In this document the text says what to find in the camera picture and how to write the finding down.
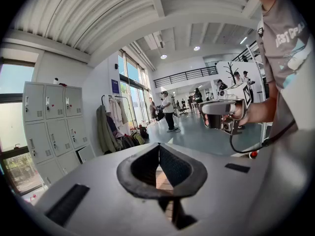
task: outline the black slot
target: black slot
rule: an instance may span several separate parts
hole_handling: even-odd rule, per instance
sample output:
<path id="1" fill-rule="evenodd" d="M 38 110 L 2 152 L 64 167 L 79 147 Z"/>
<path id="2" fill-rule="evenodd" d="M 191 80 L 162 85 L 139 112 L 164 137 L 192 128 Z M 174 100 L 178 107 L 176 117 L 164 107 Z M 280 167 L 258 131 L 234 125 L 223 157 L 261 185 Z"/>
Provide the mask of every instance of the black slot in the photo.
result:
<path id="1" fill-rule="evenodd" d="M 46 216 L 56 224 L 63 226 L 79 206 L 89 187 L 75 184 L 57 203 L 46 213 Z"/>
<path id="2" fill-rule="evenodd" d="M 250 167 L 242 166 L 242 165 L 238 165 L 234 163 L 228 163 L 225 167 L 235 170 L 235 171 L 244 172 L 244 173 L 247 173 L 248 171 L 250 171 Z"/>

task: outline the gray floor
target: gray floor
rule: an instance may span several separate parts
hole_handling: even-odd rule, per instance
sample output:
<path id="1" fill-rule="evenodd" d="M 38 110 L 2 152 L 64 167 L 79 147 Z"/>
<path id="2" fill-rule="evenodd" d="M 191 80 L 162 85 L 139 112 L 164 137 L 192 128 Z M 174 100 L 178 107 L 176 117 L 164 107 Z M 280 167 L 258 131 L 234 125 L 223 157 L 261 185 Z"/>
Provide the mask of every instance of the gray floor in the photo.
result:
<path id="1" fill-rule="evenodd" d="M 228 156 L 235 154 L 230 147 L 229 135 L 220 130 L 207 128 L 200 115 L 189 113 L 189 116 L 182 115 L 179 120 L 173 118 L 174 122 L 178 123 L 180 133 L 167 133 L 166 120 L 162 119 L 158 124 L 151 124 L 147 128 L 149 133 L 147 143 L 173 143 L 205 153 Z M 260 140 L 261 125 L 249 123 L 245 127 L 241 135 L 233 136 L 233 145 L 238 150 L 247 149 Z"/>

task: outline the metal locker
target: metal locker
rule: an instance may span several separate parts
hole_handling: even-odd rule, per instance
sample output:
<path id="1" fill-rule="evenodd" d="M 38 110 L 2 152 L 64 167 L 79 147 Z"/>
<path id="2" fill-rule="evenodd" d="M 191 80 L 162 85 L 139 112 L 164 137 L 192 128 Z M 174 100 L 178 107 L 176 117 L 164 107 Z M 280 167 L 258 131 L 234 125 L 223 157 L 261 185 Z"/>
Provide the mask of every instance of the metal locker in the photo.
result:
<path id="1" fill-rule="evenodd" d="M 88 143 L 85 132 L 83 117 L 67 119 L 71 142 L 74 148 L 78 148 Z"/>
<path id="2" fill-rule="evenodd" d="M 56 156 L 62 155 L 72 150 L 65 120 L 54 120 L 47 122 L 50 142 Z"/>
<path id="3" fill-rule="evenodd" d="M 37 165 L 37 170 L 47 186 L 52 185 L 63 177 L 63 174 L 55 160 L 42 165 Z"/>
<path id="4" fill-rule="evenodd" d="M 82 115 L 81 89 L 65 88 L 65 113 L 66 116 Z"/>
<path id="5" fill-rule="evenodd" d="M 25 125 L 25 136 L 30 154 L 35 163 L 40 163 L 54 157 L 49 146 L 43 122 Z"/>
<path id="6" fill-rule="evenodd" d="M 46 86 L 45 113 L 46 119 L 64 117 L 63 87 Z"/>
<path id="7" fill-rule="evenodd" d="M 79 159 L 73 152 L 69 152 L 61 157 L 58 157 L 58 161 L 65 175 L 80 165 Z"/>
<path id="8" fill-rule="evenodd" d="M 93 154 L 91 145 L 87 145 L 85 148 L 78 151 L 82 163 L 92 160 L 95 156 Z"/>
<path id="9" fill-rule="evenodd" d="M 44 120 L 44 85 L 25 84 L 24 120 Z"/>

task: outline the gray t-shirt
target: gray t-shirt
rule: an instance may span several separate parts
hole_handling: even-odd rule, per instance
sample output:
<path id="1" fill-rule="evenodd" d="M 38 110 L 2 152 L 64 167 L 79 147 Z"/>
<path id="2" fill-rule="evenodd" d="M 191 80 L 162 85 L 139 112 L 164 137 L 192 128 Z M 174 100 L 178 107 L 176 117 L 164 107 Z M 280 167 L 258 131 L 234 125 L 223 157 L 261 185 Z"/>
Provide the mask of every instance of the gray t-shirt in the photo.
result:
<path id="1" fill-rule="evenodd" d="M 270 137 L 286 128 L 293 115 L 281 96 L 282 89 L 294 80 L 309 54 L 313 55 L 313 37 L 306 21 L 290 0 L 276 0 L 272 8 L 263 11 L 263 36 L 257 42 L 264 63 L 267 82 L 276 81 L 277 110 Z M 296 124 L 286 132 L 297 130 Z"/>

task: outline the coat rack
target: coat rack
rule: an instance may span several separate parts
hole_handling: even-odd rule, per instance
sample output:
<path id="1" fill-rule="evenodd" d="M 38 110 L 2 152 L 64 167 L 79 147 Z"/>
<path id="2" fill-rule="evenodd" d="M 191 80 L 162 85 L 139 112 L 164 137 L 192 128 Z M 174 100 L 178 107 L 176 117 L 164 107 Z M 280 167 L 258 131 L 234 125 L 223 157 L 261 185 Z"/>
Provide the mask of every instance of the coat rack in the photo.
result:
<path id="1" fill-rule="evenodd" d="M 105 95 L 102 96 L 101 98 L 101 101 L 102 101 L 102 105 L 104 106 L 104 102 L 103 102 L 103 97 L 105 97 Z M 127 97 L 124 97 L 124 96 L 114 96 L 114 97 L 118 97 L 118 98 L 125 98 L 128 102 L 128 107 L 129 107 L 129 111 L 130 111 L 130 117 L 132 119 L 132 124 L 133 124 L 133 128 L 136 129 L 134 123 L 133 123 L 133 118 L 132 118 L 132 113 L 131 113 L 131 110 L 130 110 L 130 104 L 129 104 L 129 100 Z"/>

